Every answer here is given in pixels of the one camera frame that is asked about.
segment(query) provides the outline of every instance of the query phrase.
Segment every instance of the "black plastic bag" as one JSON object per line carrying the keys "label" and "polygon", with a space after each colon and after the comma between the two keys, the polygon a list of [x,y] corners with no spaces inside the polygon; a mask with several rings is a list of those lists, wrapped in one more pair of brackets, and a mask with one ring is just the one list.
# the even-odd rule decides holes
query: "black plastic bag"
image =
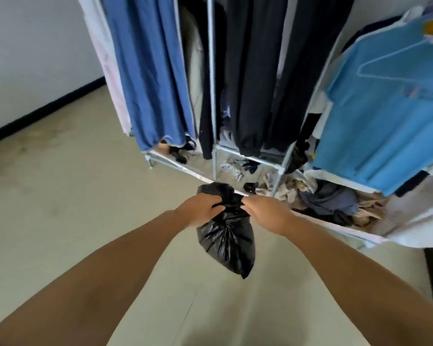
{"label": "black plastic bag", "polygon": [[248,277],[255,263],[255,240],[249,215],[241,209],[243,196],[220,182],[202,185],[197,193],[221,196],[222,202],[215,206],[226,206],[222,213],[197,228],[200,245],[224,267],[242,278]]}

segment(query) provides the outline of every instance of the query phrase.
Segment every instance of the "blue garment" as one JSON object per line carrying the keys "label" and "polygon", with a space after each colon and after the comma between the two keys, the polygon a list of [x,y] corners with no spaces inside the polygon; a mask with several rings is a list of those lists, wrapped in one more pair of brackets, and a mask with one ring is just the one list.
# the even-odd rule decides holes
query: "blue garment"
{"label": "blue garment", "polygon": [[139,148],[195,138],[173,0],[103,0]]}
{"label": "blue garment", "polygon": [[343,54],[326,89],[334,105],[315,167],[389,195],[433,162],[433,44],[412,46],[425,39],[426,20],[371,35]]}

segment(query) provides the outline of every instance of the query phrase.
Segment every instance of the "beige floor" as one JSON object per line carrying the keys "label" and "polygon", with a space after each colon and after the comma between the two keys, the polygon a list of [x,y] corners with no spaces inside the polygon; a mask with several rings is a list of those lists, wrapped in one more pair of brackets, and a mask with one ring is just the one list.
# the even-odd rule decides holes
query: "beige floor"
{"label": "beige floor", "polygon": [[[99,246],[176,207],[199,181],[149,170],[106,88],[0,143],[0,320]],[[305,257],[255,227],[246,280],[195,230],[168,247],[110,345],[365,345]],[[430,298],[421,250],[367,254]]]}

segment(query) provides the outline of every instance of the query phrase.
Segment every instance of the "person's right hand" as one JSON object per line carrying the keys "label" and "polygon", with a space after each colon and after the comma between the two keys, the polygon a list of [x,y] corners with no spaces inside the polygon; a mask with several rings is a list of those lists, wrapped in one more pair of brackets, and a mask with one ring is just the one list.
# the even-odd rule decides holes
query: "person's right hand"
{"label": "person's right hand", "polygon": [[288,224],[295,220],[288,204],[274,198],[250,196],[244,197],[242,203],[241,209],[247,211],[261,227],[274,234],[284,235]]}

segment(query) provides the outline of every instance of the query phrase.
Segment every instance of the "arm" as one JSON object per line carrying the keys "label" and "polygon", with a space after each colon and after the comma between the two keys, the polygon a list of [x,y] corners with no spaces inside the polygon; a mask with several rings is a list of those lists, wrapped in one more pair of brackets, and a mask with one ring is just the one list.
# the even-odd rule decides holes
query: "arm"
{"label": "arm", "polygon": [[285,204],[245,197],[243,208],[306,256],[343,312],[371,345],[433,345],[433,303],[375,261]]}
{"label": "arm", "polygon": [[3,320],[0,345],[107,344],[170,241],[218,215],[219,202],[198,194],[96,250]]}

